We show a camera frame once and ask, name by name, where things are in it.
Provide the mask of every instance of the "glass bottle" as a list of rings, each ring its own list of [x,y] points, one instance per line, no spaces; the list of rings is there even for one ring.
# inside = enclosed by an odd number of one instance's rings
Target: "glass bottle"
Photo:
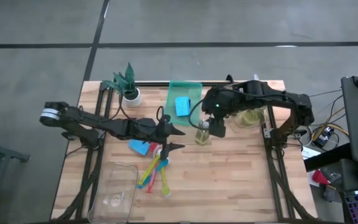
[[[198,124],[200,128],[207,129],[207,130],[197,130],[195,142],[200,146],[205,146],[208,143],[209,139],[209,123],[205,120],[200,121]]]

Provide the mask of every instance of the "clear plastic container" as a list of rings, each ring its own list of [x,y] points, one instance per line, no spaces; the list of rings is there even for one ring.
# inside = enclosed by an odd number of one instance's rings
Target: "clear plastic container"
[[[203,84],[198,82],[186,82],[172,80],[169,83],[167,102],[164,107],[164,113],[171,116],[172,124],[190,126],[188,116],[177,116],[175,99],[179,96],[187,96],[190,100],[190,110],[201,100]],[[191,122],[196,124],[200,120],[201,107],[197,107],[191,115]]]
[[[256,108],[252,110],[241,111],[234,117],[234,123],[239,128],[253,128],[266,122],[266,107]]]
[[[88,220],[91,223],[126,223],[134,203],[137,176],[136,166],[104,163]]]
[[[200,121],[199,125],[200,128],[208,129],[209,123],[205,120]],[[208,143],[209,139],[209,131],[208,130],[197,130],[195,142],[200,146],[205,146]]]

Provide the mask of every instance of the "green plant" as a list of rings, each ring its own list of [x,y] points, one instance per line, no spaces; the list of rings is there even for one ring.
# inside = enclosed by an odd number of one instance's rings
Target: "green plant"
[[[113,72],[112,74],[114,81],[104,80],[103,83],[117,90],[119,94],[124,94],[127,97],[136,96],[135,73],[130,63],[128,63],[125,76],[121,72]]]

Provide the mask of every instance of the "potted plant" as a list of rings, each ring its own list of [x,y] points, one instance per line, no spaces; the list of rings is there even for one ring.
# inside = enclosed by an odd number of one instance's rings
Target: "potted plant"
[[[135,73],[130,63],[128,63],[125,76],[119,73],[112,73],[114,81],[105,80],[104,83],[115,89],[120,95],[123,95],[123,101],[127,106],[136,107],[142,102],[139,88],[135,84]]]

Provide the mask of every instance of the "clear plastic bin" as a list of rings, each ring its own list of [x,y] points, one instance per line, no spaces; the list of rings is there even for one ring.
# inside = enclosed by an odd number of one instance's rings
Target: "clear plastic bin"
[[[190,126],[188,116],[177,116],[175,99],[180,96],[187,96],[190,100],[190,110],[196,103],[201,100],[201,92],[203,91],[203,84],[198,82],[186,81],[170,81],[167,96],[167,102],[164,107],[164,113],[171,116],[172,124],[179,124],[183,126]],[[199,105],[191,115],[191,122],[198,124],[200,121],[200,108]]]
[[[88,220],[91,223],[126,223],[134,202],[137,177],[136,166],[104,163]]]

